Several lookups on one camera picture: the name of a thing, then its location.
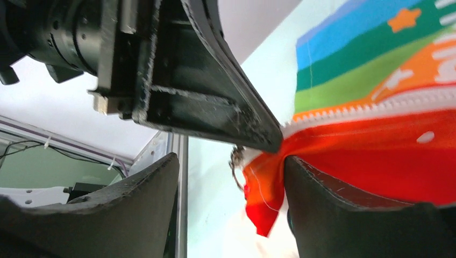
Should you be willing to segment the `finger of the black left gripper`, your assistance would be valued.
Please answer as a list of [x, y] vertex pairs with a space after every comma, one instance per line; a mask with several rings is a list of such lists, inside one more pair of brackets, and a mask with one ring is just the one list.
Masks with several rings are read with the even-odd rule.
[[156, 130], [279, 150], [279, 122], [224, 39], [217, 1], [154, 1], [132, 119]]

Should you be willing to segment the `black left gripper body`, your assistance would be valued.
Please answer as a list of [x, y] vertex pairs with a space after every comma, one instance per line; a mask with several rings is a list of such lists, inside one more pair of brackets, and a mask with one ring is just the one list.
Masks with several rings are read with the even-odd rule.
[[152, 1], [1, 1], [1, 83], [18, 83], [13, 64], [28, 56], [56, 83], [95, 76], [95, 110], [130, 116], [153, 10]]

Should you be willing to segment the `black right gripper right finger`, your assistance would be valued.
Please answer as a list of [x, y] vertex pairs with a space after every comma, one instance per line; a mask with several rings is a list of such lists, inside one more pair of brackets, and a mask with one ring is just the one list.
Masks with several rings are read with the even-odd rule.
[[300, 257], [455, 257], [455, 205], [390, 199], [296, 156], [284, 162], [287, 221]]

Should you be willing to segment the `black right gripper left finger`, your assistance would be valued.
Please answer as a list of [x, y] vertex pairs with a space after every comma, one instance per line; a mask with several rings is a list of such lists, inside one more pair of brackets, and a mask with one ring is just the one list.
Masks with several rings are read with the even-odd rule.
[[34, 208], [1, 198], [1, 257], [163, 257], [179, 160], [144, 170], [68, 204]]

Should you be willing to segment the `rainbow white red hooded jacket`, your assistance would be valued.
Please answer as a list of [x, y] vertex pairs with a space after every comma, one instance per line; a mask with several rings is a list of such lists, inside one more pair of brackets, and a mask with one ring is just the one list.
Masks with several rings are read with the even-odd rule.
[[242, 152], [258, 235], [278, 217], [287, 156], [381, 197], [455, 202], [455, 1], [347, 1], [296, 59], [280, 150]]

